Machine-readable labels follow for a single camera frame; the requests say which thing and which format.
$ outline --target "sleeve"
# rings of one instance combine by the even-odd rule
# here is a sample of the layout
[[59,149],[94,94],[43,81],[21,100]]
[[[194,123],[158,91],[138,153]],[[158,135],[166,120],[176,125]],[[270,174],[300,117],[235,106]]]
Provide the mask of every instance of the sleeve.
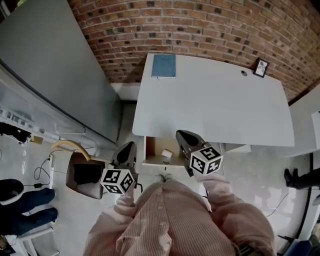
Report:
[[134,203],[135,183],[116,204],[103,211],[91,228],[84,248],[84,256],[118,255],[117,239],[127,229],[137,212]]
[[232,242],[251,246],[265,256],[276,255],[269,221],[258,208],[236,197],[223,175],[197,175],[196,180],[208,191],[212,220]]

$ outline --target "white floor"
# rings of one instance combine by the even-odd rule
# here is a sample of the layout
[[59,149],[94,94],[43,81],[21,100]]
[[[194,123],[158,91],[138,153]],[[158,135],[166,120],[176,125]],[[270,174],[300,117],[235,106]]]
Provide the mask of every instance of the white floor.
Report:
[[[134,105],[125,107],[122,130],[118,140],[119,145],[135,141],[138,147],[136,171],[140,173],[139,182],[145,189],[150,185],[155,175],[172,173],[177,180],[186,184],[196,192],[202,192],[201,186],[189,178],[187,172],[180,168],[160,168],[142,166],[143,138],[131,133],[132,120],[135,112]],[[28,144],[24,147],[16,141],[0,137],[0,179],[18,179],[25,185],[39,183],[34,180],[34,169],[40,166],[52,151],[51,145]],[[85,246],[87,234],[103,209],[115,203],[114,194],[104,194],[101,200],[96,200],[76,193],[65,186],[69,158],[71,153],[57,151],[54,154],[51,175],[52,187],[57,196],[51,202],[59,211],[59,216],[54,225],[54,235],[51,237],[53,246],[60,251],[62,256],[81,255]],[[280,207],[268,217],[275,235],[294,237],[300,225],[306,204],[307,190],[293,190],[285,185],[283,171],[285,168],[293,170],[298,168],[299,173],[309,170],[309,158],[299,156],[294,158],[276,158],[266,150],[253,153],[224,154],[224,174],[230,180],[234,193],[245,202],[258,207],[266,216],[270,215],[287,193],[291,192],[281,203]],[[50,171],[48,162],[43,168]],[[43,172],[40,182],[48,183],[49,178]],[[136,189],[135,197],[140,194]],[[276,247],[281,249],[285,242],[276,238]]]

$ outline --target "picture frame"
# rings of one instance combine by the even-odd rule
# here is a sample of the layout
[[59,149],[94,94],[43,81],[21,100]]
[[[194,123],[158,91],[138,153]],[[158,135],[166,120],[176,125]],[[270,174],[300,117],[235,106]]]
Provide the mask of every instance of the picture frame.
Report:
[[269,64],[270,63],[268,61],[266,61],[262,58],[258,58],[258,60],[256,61],[256,65],[255,65],[253,74],[258,77],[264,78]]

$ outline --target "open drawer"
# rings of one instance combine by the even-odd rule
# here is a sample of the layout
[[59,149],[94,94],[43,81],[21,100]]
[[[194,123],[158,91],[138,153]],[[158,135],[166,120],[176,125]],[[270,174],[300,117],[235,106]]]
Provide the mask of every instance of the open drawer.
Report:
[[[172,157],[162,156],[163,150],[172,152]],[[143,162],[145,166],[174,166],[184,168],[185,157],[175,139],[144,137]]]

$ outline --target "blue jeans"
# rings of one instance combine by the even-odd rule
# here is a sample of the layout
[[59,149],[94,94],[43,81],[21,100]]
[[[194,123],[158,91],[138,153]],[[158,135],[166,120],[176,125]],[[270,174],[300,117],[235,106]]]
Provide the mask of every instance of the blue jeans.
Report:
[[19,200],[2,206],[0,209],[5,214],[4,220],[1,221],[4,223],[3,228],[0,228],[1,235],[21,236],[32,229],[54,221],[58,217],[56,208],[41,210],[29,216],[22,214],[37,206],[48,204],[54,197],[55,191],[53,189],[44,188],[26,192]]

